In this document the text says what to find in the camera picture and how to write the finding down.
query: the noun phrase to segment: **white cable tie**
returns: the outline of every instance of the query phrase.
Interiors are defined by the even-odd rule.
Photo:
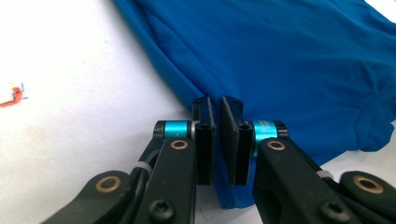
[[[320,178],[326,178],[329,177],[331,179],[334,179],[334,176],[332,176],[332,173],[330,173],[329,171],[317,171],[317,174],[320,176]]]
[[[148,176],[151,176],[152,168],[151,168],[151,166],[150,166],[147,162],[145,162],[145,161],[137,161],[137,162],[135,162],[134,165],[133,165],[133,167],[132,167],[132,170],[133,170],[134,168],[142,168],[142,169],[145,169],[145,170],[148,171]]]

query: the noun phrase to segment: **screw head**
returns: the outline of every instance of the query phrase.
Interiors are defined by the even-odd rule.
[[[350,221],[349,213],[338,202],[325,202],[319,207],[319,211],[331,223],[348,223]]]
[[[174,214],[175,207],[165,200],[154,201],[148,209],[148,216],[155,223],[166,223]]]

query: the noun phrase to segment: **red mark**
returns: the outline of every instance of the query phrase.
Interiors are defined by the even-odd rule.
[[[21,88],[14,87],[14,88],[12,88],[12,92],[13,92],[13,95],[14,95],[14,99],[12,101],[8,101],[8,102],[0,104],[0,107],[6,107],[6,106],[9,106],[9,105],[15,105],[15,104],[19,103],[22,100]]]

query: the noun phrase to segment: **white table surface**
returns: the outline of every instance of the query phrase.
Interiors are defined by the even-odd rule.
[[[371,0],[396,21],[396,2]],[[189,119],[109,0],[0,1],[0,223],[39,223],[93,176],[129,173],[159,119]],[[376,153],[323,167],[361,170],[396,186],[396,136]],[[221,210],[198,187],[195,223],[260,223],[255,206]]]

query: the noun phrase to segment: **blue t-shirt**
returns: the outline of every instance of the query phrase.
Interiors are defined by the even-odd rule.
[[[221,95],[238,98],[246,120],[282,120],[318,164],[389,141],[396,25],[363,0],[114,1],[185,105],[210,96],[219,121]],[[217,149],[223,208],[254,204],[254,170],[230,186]]]

